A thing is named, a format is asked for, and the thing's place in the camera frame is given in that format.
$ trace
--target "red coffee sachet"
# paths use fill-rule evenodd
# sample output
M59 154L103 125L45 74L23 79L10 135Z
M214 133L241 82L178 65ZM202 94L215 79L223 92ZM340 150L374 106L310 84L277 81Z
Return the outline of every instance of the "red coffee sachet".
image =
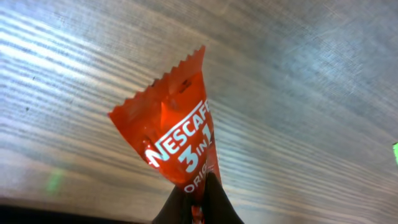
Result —
M197 203L203 198L207 172L221 181L201 71L204 54L202 46L109 113L141 158Z

